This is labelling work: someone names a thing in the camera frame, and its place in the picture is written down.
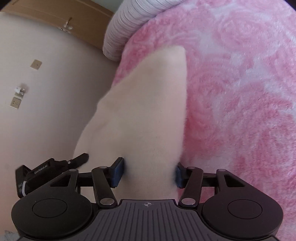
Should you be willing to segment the white plug adapter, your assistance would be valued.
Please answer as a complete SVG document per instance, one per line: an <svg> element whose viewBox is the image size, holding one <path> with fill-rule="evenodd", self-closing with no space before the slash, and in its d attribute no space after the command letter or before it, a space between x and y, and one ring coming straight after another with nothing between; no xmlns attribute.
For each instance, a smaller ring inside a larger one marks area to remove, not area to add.
<svg viewBox="0 0 296 241"><path fill-rule="evenodd" d="M19 97L19 98L23 98L23 96L26 93L26 89L21 87L21 86L17 86L15 88L15 96Z"/></svg>

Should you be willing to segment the cream knitted sweater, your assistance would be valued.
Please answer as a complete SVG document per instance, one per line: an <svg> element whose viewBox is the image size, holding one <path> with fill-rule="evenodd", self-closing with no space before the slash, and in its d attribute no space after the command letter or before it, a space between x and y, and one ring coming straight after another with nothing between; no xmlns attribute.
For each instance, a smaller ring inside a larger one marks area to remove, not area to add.
<svg viewBox="0 0 296 241"><path fill-rule="evenodd" d="M87 153L81 172L122 157L117 199L177 199L175 168L183 151L187 63L181 46L146 56L100 99L74 154Z"/></svg>

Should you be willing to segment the lavender striped duvet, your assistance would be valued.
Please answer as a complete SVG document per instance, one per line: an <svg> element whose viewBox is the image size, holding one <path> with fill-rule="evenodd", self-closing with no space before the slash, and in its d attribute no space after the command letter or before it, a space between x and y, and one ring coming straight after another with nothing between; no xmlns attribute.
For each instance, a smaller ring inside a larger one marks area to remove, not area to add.
<svg viewBox="0 0 296 241"><path fill-rule="evenodd" d="M125 0L111 18L102 51L112 61L120 61L131 36L158 14L181 4L181 0Z"/></svg>

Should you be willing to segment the brown wooden door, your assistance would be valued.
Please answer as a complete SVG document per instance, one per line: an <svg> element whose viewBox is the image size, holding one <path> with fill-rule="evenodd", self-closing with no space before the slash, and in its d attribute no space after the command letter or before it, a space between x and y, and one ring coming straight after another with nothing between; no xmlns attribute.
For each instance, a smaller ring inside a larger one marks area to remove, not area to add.
<svg viewBox="0 0 296 241"><path fill-rule="evenodd" d="M3 12L63 27L72 17L71 35L102 49L104 35L113 13L93 1L18 0L9 2Z"/></svg>

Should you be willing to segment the pink rose pattern blanket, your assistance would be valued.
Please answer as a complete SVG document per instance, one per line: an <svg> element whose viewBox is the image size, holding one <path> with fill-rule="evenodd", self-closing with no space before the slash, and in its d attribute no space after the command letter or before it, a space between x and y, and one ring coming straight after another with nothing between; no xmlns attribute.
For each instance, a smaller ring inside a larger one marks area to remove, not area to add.
<svg viewBox="0 0 296 241"><path fill-rule="evenodd" d="M286 1L185 1L126 43L114 83L180 45L188 68L182 163L227 169L274 198L295 240L295 10Z"/></svg>

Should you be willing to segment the upper gold wall switch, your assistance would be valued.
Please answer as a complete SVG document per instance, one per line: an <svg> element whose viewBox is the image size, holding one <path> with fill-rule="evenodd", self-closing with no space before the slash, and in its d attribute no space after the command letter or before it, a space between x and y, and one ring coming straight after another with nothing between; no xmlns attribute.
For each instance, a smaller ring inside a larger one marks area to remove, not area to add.
<svg viewBox="0 0 296 241"><path fill-rule="evenodd" d="M35 70L39 70L39 68L42 65L42 61L35 59L32 64L30 65L30 68L35 69Z"/></svg>

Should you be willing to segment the lower gold wall socket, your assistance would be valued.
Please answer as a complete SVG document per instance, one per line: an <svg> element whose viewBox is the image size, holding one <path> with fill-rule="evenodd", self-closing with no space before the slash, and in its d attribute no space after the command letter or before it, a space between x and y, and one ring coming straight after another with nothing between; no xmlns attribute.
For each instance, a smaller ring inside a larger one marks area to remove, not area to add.
<svg viewBox="0 0 296 241"><path fill-rule="evenodd" d="M10 107L12 107L14 109L19 109L21 102L22 102L22 100L20 98L13 97Z"/></svg>

